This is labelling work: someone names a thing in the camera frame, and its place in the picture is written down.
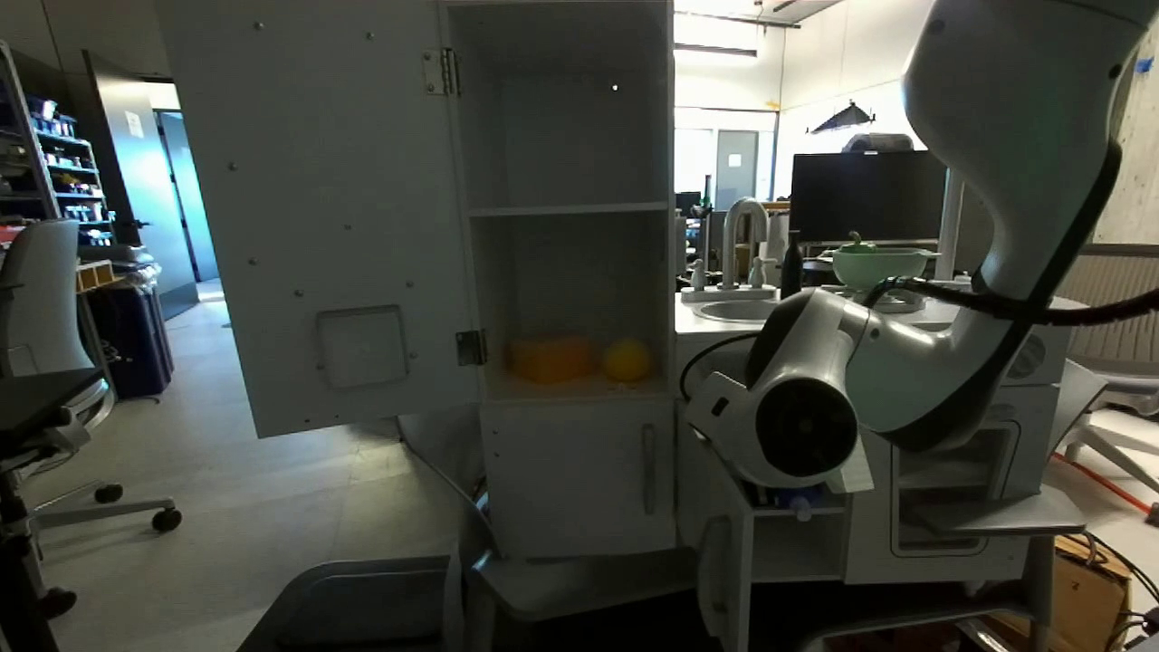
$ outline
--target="computer monitor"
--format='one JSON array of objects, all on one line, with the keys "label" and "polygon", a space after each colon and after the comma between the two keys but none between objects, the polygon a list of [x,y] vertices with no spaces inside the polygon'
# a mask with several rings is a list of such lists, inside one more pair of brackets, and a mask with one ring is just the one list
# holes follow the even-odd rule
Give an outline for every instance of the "computer monitor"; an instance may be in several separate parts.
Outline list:
[{"label": "computer monitor", "polygon": [[794,156],[799,241],[938,240],[944,167],[932,153]]}]

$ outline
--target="gray floor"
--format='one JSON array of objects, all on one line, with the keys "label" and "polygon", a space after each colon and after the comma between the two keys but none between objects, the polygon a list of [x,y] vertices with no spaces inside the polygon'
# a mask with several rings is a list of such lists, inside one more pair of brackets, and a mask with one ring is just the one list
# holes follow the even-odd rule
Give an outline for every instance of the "gray floor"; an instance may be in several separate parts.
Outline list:
[{"label": "gray floor", "polygon": [[[117,477],[128,496],[175,496],[186,512],[170,537],[157,537],[150,517],[44,537],[47,581],[81,590],[81,605],[53,622],[66,652],[234,650],[307,564],[449,547],[449,499],[388,430],[255,433],[222,299],[179,315],[170,345],[170,390],[159,402],[122,402],[81,459],[28,484],[35,499]],[[1149,433],[1129,444],[1159,470]],[[1159,576],[1157,528],[1073,470],[1053,470],[1050,482],[1081,499],[1102,537]]]}]

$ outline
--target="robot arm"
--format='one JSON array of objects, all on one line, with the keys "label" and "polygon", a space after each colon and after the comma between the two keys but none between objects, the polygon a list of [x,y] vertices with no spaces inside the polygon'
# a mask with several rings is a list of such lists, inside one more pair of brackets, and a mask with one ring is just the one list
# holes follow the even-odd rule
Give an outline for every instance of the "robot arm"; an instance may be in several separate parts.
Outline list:
[{"label": "robot arm", "polygon": [[[927,148],[992,214],[976,295],[1047,307],[1118,169],[1126,63],[1159,0],[938,0],[906,77]],[[744,382],[714,373],[692,423],[757,484],[815,484],[861,430],[938,444],[966,430],[1029,320],[961,311],[913,331],[804,295],[767,315]]]}]

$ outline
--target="chair wheel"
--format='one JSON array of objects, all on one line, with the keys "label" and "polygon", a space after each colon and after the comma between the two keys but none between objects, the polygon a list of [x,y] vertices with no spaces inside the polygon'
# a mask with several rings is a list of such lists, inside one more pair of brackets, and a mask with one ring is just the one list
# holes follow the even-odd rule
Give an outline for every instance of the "chair wheel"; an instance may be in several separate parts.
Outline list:
[{"label": "chair wheel", "polygon": [[151,528],[157,532],[175,532],[180,524],[180,512],[179,508],[162,508],[151,513]]},{"label": "chair wheel", "polygon": [[39,594],[39,611],[47,617],[47,619],[53,619],[53,617],[62,617],[62,611],[69,611],[77,605],[77,594],[73,590],[44,590]]},{"label": "chair wheel", "polygon": [[122,484],[97,484],[97,488],[94,488],[94,499],[97,499],[97,502],[117,502],[120,496],[122,496]]}]

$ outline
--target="cabinet door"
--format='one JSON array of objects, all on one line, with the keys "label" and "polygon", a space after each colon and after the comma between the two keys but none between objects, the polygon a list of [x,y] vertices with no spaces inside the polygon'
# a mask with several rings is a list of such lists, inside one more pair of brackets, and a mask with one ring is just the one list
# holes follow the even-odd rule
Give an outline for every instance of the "cabinet door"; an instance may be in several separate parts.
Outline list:
[{"label": "cabinet door", "polygon": [[476,400],[431,0],[159,0],[257,430]]},{"label": "cabinet door", "polygon": [[484,404],[482,430],[500,553],[640,553],[679,542],[669,400]]}]

